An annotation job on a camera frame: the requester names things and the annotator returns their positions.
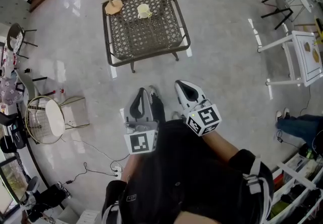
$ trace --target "white chair cushion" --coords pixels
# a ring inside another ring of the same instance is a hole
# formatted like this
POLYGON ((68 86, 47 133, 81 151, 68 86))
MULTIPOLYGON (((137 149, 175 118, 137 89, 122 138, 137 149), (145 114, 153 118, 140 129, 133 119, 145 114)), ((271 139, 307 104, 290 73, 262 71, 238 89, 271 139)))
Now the white chair cushion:
POLYGON ((50 100, 46 104, 45 111, 52 133, 60 137, 65 132, 65 121, 60 107, 54 100, 50 100))

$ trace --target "shoe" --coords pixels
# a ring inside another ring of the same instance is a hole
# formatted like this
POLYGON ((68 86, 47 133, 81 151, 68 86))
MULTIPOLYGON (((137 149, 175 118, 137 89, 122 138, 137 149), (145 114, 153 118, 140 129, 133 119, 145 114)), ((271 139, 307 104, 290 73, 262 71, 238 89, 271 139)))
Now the shoe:
POLYGON ((157 89, 155 88, 155 86, 150 85, 150 86, 149 86, 149 88, 150 88, 149 95, 150 95, 151 97, 152 97, 152 96, 159 97, 158 92, 157 92, 157 89))
POLYGON ((66 198, 71 199, 71 194, 69 191, 67 191, 66 188, 62 188, 62 190, 66 193, 66 198))
POLYGON ((291 117, 291 115, 289 114, 289 109, 287 107, 284 108, 283 118, 289 119, 290 117, 291 117))
POLYGON ((61 189, 64 188, 61 182, 57 182, 57 184, 61 189))
POLYGON ((282 115, 282 112, 277 111, 276 112, 276 123, 278 122, 279 119, 283 119, 283 115, 282 115))
POLYGON ((182 118, 181 118, 180 113, 178 113, 177 111, 173 111, 172 115, 171 115, 171 119, 172 120, 179 120, 179 119, 182 119, 182 118))

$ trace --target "white cup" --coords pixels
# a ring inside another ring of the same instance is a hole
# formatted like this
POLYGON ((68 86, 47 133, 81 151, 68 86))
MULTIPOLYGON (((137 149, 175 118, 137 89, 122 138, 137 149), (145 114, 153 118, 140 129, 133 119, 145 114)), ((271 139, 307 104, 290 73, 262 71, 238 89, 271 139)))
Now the white cup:
POLYGON ((141 4, 137 7, 138 10, 138 18, 146 19, 151 16, 151 12, 149 10, 149 6, 147 4, 141 4))

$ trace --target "round wire chair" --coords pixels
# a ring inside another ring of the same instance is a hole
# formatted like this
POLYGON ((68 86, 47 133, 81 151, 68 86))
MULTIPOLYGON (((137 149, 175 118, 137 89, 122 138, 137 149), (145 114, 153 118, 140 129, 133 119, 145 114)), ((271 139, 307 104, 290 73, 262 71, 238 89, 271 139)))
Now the round wire chair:
POLYGON ((53 144, 60 140, 65 130, 83 128, 90 124, 73 126, 65 123, 62 106, 85 99, 84 97, 70 97, 58 104, 48 96, 38 96, 32 99, 26 108, 25 123, 30 136, 39 143, 53 144))

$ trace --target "marble floor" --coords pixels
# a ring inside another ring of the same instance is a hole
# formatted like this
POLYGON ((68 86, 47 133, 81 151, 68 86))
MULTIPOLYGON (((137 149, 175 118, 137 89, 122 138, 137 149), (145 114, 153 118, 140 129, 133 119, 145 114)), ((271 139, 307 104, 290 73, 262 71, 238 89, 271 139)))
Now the marble floor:
MULTIPOLYGON (((268 44, 294 29, 288 21, 277 31, 282 19, 260 16, 274 10, 261 0, 178 0, 191 38, 191 53, 179 52, 179 62, 172 55, 162 55, 130 66, 111 68, 107 63, 101 3, 105 0, 46 0, 30 16, 29 29, 38 29, 28 40, 39 47, 26 46, 21 67, 30 67, 33 76, 48 76, 41 87, 46 92, 64 88, 65 96, 85 96, 85 102, 70 107, 70 117, 89 121, 89 127, 68 131, 64 141, 53 145, 32 143, 36 159, 50 184, 64 183, 84 171, 110 173, 111 161, 85 141, 112 159, 128 154, 123 138, 120 109, 136 89, 156 85, 165 104, 166 116, 180 110, 174 81, 189 80, 202 87, 217 104, 223 118, 218 132, 238 148, 260 155, 271 169, 285 160, 296 148, 275 139, 275 113, 289 107, 298 115, 306 106, 309 90, 303 86, 265 85, 267 79, 286 79, 288 67, 280 47, 257 53, 258 43, 268 44)), ((293 7, 297 13, 300 7, 293 7)), ((322 12, 304 10, 294 23, 313 22, 322 12)), ((311 85, 311 101, 305 111, 321 114, 323 101, 321 80, 311 85)), ((295 145, 300 140, 283 136, 295 145)), ((71 202, 100 210, 105 188, 112 177, 88 173, 67 185, 71 202)))

